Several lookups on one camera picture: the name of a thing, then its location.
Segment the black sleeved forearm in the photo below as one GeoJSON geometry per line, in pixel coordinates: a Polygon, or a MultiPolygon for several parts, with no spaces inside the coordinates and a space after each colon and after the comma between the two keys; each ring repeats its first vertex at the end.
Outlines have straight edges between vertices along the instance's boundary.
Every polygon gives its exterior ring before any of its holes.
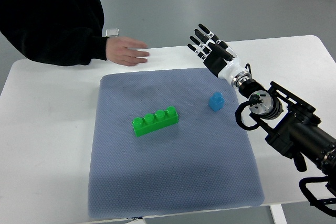
{"type": "Polygon", "coordinates": [[[1,33],[26,58],[57,66],[106,60],[100,0],[1,0],[1,33]]]}

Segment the person's bare hand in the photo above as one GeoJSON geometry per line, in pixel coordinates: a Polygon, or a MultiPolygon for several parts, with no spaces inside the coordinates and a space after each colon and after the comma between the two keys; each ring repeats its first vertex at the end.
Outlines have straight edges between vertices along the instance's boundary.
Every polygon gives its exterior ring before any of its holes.
{"type": "Polygon", "coordinates": [[[130,37],[108,38],[106,42],[107,60],[118,65],[133,67],[141,63],[146,63],[150,55],[145,49],[147,45],[139,40],[130,37]]]}

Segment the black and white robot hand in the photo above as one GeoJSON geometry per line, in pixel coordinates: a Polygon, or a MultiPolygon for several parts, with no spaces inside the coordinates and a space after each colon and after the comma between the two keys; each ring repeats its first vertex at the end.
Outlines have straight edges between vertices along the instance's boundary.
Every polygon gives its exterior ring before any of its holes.
{"type": "Polygon", "coordinates": [[[194,33],[190,37],[193,44],[187,46],[215,77],[226,80],[236,89],[252,81],[251,73],[240,64],[237,54],[226,42],[203,24],[199,24],[194,33]]]}

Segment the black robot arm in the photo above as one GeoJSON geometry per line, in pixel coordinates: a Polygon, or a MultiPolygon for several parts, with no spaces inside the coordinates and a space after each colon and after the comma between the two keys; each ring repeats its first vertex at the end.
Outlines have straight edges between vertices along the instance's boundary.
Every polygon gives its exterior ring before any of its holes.
{"type": "Polygon", "coordinates": [[[261,127],[266,142],[282,156],[292,159],[299,172],[307,170],[305,158],[322,171],[322,177],[307,177],[299,188],[311,206],[334,217],[335,198],[317,199],[307,184],[325,183],[335,194],[335,138],[320,129],[315,108],[275,82],[266,90],[251,77],[250,65],[234,78],[234,86],[247,101],[235,112],[236,123],[246,131],[261,127]]]}

